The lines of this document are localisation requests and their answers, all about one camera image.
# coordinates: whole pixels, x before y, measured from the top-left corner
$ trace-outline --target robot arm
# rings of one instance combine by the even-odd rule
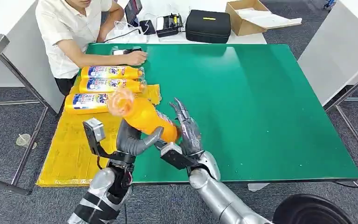
[[[222,224],[271,224],[249,208],[220,182],[220,171],[213,155],[201,146],[201,134],[183,104],[172,104],[181,125],[181,147],[171,142],[161,147],[163,160],[177,169],[187,169],[190,185],[196,189],[213,215]]]
[[[132,172],[137,155],[144,152],[161,138],[162,127],[144,139],[141,132],[125,120],[120,124],[117,135],[117,151],[106,153],[100,141],[105,138],[103,124],[95,119],[83,122],[91,152],[108,158],[106,168],[94,176],[87,193],[68,219],[69,224],[112,223],[132,193]]]

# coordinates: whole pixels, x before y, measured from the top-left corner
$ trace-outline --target white shirt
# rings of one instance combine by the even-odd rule
[[[101,12],[108,11],[111,6],[112,0],[92,0],[86,8],[87,16],[84,16],[65,0],[39,0],[36,20],[55,78],[73,78],[79,70],[57,46],[57,42],[73,39],[85,52],[87,45],[98,37]]]

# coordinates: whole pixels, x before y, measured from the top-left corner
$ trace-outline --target black round object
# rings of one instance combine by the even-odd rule
[[[310,194],[292,195],[276,208],[274,224],[351,224],[348,215],[331,201]]]

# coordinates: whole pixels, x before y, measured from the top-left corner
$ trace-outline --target yellow detergent bottle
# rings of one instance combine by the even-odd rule
[[[81,71],[82,78],[129,78],[138,79],[145,73],[143,67],[136,69],[131,66],[91,66]]]
[[[75,93],[65,99],[65,111],[70,114],[107,112],[106,93]]]
[[[143,92],[146,88],[146,81],[134,81],[126,78],[82,78],[79,91],[81,93],[113,92],[122,87],[132,92]]]
[[[107,104],[111,114],[122,116],[129,125],[145,134],[151,134],[161,126],[164,128],[163,141],[175,142],[178,139],[176,126],[146,98],[134,98],[131,91],[121,88],[108,94]]]

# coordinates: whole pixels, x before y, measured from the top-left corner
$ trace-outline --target yellow mat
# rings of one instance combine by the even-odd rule
[[[80,78],[75,82],[71,93],[79,92]],[[159,104],[159,85],[148,85],[146,92],[138,97],[149,98],[153,104]],[[116,136],[121,122],[120,117],[109,113],[73,115],[65,110],[58,122],[50,149],[44,162],[37,185],[41,187],[87,186],[98,171],[96,155],[90,151],[82,122],[92,117],[104,124],[106,139],[101,142],[108,153],[116,150]],[[107,159],[101,158],[104,166]]]

